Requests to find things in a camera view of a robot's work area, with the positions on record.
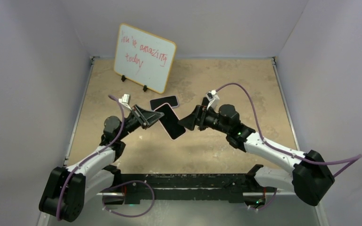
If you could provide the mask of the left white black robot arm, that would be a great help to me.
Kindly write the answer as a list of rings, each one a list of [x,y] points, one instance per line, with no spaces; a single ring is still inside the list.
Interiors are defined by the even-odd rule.
[[[94,152],[71,166],[51,171],[39,210],[58,220],[73,222],[84,204],[98,193],[115,193],[125,188],[120,169],[113,165],[125,149],[122,139],[138,128],[150,128],[163,117],[164,113],[134,105],[127,117],[106,118],[101,142]]]

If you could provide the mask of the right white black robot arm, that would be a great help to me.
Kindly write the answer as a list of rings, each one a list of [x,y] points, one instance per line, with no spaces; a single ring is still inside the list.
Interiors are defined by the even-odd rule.
[[[197,105],[178,124],[188,130],[197,127],[200,131],[211,128],[222,132],[233,148],[260,156],[281,168],[260,167],[255,174],[246,178],[250,191],[256,192],[262,187],[280,188],[294,192],[308,205],[317,206],[335,182],[320,153],[288,149],[267,140],[241,122],[233,105],[224,104],[218,112],[212,107]]]

